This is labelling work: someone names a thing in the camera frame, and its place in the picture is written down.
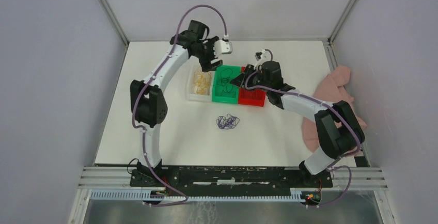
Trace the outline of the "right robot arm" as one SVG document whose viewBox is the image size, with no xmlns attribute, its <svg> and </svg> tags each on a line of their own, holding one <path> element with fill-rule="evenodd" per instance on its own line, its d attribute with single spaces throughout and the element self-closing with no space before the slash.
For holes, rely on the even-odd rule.
<svg viewBox="0 0 438 224">
<path fill-rule="evenodd" d="M 248 64 L 230 83 L 249 91 L 263 90 L 272 105 L 295 112 L 316 125 L 319 147 L 299 165 L 298 179 L 303 186 L 313 186 L 319 181 L 319 173 L 361 150 L 365 135 L 350 104 L 327 102 L 301 93 L 284 82 L 279 62 Z"/>
</svg>

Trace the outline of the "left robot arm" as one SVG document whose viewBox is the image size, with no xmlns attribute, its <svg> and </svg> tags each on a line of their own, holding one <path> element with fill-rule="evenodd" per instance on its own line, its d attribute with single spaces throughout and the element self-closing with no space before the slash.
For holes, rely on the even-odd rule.
<svg viewBox="0 0 438 224">
<path fill-rule="evenodd" d="M 162 157 L 160 155 L 160 126 L 164 121 L 168 106 L 164 91 L 170 80 L 191 57 L 196 57 L 203 72 L 215 71 L 223 63 L 218 59 L 215 48 L 219 37 L 205 38 L 210 28 L 192 20 L 188 29 L 174 35 L 168 51 L 156 68 L 142 81 L 130 84 L 132 124 L 142 134 L 142 150 L 147 169 L 143 180 L 150 186 L 162 181 Z"/>
</svg>

